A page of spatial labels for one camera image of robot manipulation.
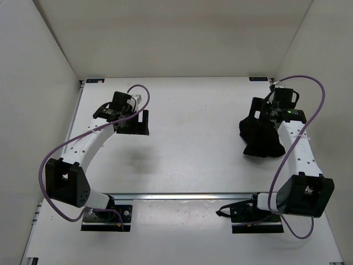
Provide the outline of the black skirt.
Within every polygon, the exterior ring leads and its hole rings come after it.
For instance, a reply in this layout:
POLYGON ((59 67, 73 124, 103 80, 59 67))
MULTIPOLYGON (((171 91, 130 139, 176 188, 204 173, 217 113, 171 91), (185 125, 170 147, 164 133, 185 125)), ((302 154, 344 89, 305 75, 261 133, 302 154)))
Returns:
POLYGON ((278 158, 286 151, 271 121, 249 120, 246 117, 239 123, 240 137, 245 141, 244 155, 261 158, 278 158))

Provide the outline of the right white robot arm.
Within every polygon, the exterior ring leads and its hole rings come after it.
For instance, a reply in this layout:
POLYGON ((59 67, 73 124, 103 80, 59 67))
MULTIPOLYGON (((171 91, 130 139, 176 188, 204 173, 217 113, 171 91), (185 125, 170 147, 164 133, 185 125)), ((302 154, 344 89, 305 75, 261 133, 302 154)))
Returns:
POLYGON ((283 160, 288 179, 277 191, 259 193, 247 207, 250 219, 260 221, 267 212, 319 218, 334 191, 316 163, 306 127, 309 122, 296 109, 299 94, 290 88, 273 88, 265 98, 254 97, 249 115, 239 123, 246 142, 244 155, 283 160))

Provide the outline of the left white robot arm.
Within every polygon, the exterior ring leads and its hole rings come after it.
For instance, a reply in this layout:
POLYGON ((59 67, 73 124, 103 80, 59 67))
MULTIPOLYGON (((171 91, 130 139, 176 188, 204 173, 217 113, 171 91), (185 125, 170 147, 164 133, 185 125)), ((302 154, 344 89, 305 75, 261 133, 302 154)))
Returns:
POLYGON ((111 102, 104 103, 93 114, 84 136, 59 159, 45 165, 45 190, 49 198, 77 208, 96 209, 104 220, 115 215, 109 195, 92 189, 86 171, 105 141, 114 134, 148 135, 148 111, 139 108, 139 94, 115 92, 111 102))

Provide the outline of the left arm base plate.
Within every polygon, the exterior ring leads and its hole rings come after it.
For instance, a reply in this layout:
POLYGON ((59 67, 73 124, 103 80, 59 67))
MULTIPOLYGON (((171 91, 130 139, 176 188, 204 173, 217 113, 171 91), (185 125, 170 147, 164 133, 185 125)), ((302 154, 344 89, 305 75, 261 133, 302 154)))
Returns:
POLYGON ((115 213, 96 211, 90 213, 86 210, 82 218, 81 231, 130 232, 133 205, 116 204, 115 210, 121 215, 122 223, 115 213))

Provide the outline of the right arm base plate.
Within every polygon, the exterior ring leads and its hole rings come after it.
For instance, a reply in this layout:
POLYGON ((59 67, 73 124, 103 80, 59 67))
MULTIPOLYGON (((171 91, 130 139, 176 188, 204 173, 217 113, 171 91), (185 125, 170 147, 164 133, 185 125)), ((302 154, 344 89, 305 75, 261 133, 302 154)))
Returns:
POLYGON ((217 216, 229 218, 232 234, 281 234, 284 232, 281 218, 269 211, 260 210, 254 199, 224 205, 217 216))

